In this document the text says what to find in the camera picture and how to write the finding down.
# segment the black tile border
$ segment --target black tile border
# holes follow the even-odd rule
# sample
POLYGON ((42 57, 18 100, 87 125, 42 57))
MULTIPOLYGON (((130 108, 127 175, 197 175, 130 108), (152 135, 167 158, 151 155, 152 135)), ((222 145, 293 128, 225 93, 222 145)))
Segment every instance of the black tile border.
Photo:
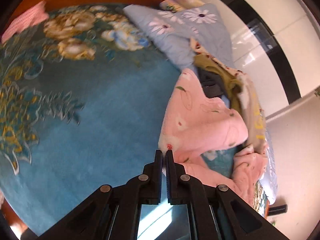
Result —
POLYGON ((267 55, 272 62, 281 84, 284 88, 284 92, 287 96, 289 104, 293 103, 297 99, 301 98, 299 87, 296 78, 293 74, 290 63, 284 54, 280 44, 276 40, 273 32, 270 30, 266 22, 260 17, 260 15, 245 1, 245 0, 221 0, 227 5, 246 25, 253 20, 258 20, 263 24, 268 36, 274 40, 276 46, 267 52, 267 55))

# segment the metal screw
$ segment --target metal screw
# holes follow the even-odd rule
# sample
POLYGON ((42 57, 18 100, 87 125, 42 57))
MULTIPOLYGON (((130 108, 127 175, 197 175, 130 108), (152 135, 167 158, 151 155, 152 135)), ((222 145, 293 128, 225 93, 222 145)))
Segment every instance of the metal screw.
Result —
POLYGON ((109 192, 111 190, 111 187, 109 185, 102 185, 100 187, 100 191, 103 193, 109 192))
POLYGON ((187 174, 183 174, 183 175, 180 176, 180 179, 183 180, 183 181, 188 181, 188 180, 190 180, 190 176, 187 175, 187 174))
POLYGON ((141 174, 139 177, 138 177, 139 180, 141 181, 146 181, 147 179, 149 179, 149 176, 146 175, 146 174, 141 174))
POLYGON ((229 187, 228 187, 227 185, 220 184, 220 185, 218 186, 218 189, 219 189, 220 191, 222 191, 222 192, 226 192, 226 191, 229 189, 229 187))

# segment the bed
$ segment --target bed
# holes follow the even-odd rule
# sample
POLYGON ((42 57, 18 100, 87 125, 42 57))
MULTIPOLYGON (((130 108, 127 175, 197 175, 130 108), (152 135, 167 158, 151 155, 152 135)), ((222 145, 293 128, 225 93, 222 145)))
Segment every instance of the bed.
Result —
MULTIPOLYGON (((40 1, 15 1, 6 25, 40 1)), ((50 19, 68 13, 90 21, 93 12, 123 17, 126 4, 157 7, 163 0, 45 1, 50 19)), ((134 44, 96 38, 109 28, 102 17, 67 43, 55 42, 52 28, 42 23, 26 29, 3 45, 0 55, 0 116, 11 116, 10 124, 1 124, 6 140, 0 145, 5 153, 0 188, 37 235, 100 185, 125 184, 153 161, 180 75, 133 25, 134 44), (73 45, 81 53, 70 52, 73 45), (13 150, 19 150, 18 159, 13 150)), ((265 210, 259 185, 256 199, 257 208, 265 210)), ((143 207, 141 219, 155 208, 143 207)))

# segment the black floor stripe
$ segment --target black floor stripe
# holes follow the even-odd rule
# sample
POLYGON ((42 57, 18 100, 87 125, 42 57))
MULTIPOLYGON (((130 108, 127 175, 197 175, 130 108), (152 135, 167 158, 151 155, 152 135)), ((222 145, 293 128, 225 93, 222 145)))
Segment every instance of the black floor stripe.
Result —
POLYGON ((269 26, 245 0, 221 0, 253 31, 265 49, 284 88, 289 104, 301 98, 290 63, 269 26))

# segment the silver bolt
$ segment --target silver bolt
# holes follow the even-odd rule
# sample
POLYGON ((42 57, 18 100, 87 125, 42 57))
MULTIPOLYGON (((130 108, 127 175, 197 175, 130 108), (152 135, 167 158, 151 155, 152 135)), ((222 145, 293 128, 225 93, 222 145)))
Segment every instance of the silver bolt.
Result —
POLYGON ((149 176, 146 175, 146 174, 141 174, 139 177, 138 177, 139 180, 141 181, 146 181, 149 179, 149 176))
POLYGON ((103 193, 109 192, 111 190, 111 187, 109 185, 102 185, 100 187, 100 191, 103 193))
POLYGON ((220 184, 220 185, 218 186, 218 189, 219 189, 220 191, 222 191, 222 192, 226 192, 226 191, 229 189, 229 187, 228 187, 227 185, 220 184))
POLYGON ((180 176, 180 179, 183 180, 183 181, 188 181, 188 180, 190 180, 190 176, 187 175, 187 174, 183 174, 183 175, 180 176))

